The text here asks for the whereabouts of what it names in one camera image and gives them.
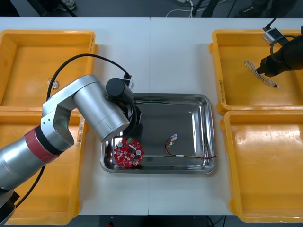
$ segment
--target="yellow plastic bin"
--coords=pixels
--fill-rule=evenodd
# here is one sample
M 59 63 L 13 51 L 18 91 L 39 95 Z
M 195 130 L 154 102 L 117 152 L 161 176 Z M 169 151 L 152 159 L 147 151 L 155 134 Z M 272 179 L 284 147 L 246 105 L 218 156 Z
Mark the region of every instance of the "yellow plastic bin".
M 41 112 L 0 111 L 0 148 L 10 144 L 40 124 Z M 73 112 L 70 132 L 75 144 L 47 164 L 32 193 L 16 209 L 7 224 L 66 225 L 80 211 L 78 200 L 83 147 L 87 126 L 79 112 Z M 34 175 L 16 189 L 19 200 L 37 178 Z
M 91 31 L 7 30 L 0 34 L 0 111 L 42 110 L 48 81 L 69 58 L 96 53 Z M 91 74 L 92 57 L 69 63 L 57 78 L 59 91 L 76 78 Z
M 303 222 L 303 111 L 228 111 L 231 211 L 244 222 Z
M 300 31 L 283 31 L 300 35 Z M 209 49 L 213 54 L 218 94 L 217 111 L 229 110 L 303 110 L 303 70 L 281 73 L 271 79 L 280 88 L 266 86 L 243 61 L 260 66 L 270 55 L 270 46 L 263 40 L 264 31 L 218 30 L 213 33 Z M 281 46 L 276 44 L 274 52 Z

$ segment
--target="white table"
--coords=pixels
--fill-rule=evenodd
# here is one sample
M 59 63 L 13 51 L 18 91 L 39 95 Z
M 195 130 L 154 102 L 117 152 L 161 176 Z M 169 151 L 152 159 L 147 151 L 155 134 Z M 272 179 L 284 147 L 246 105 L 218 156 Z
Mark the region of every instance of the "white table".
M 229 215 L 230 187 L 222 119 L 208 45 L 217 29 L 261 29 L 270 19 L 200 18 L 0 18 L 4 29 L 92 30 L 99 54 L 121 64 L 134 92 L 200 93 L 213 106 L 217 158 L 210 175 L 114 175 L 100 166 L 100 142 L 87 134 L 80 186 L 80 214 Z M 300 29 L 301 19 L 278 19 L 279 29 Z M 102 82 L 123 74 L 95 61 Z

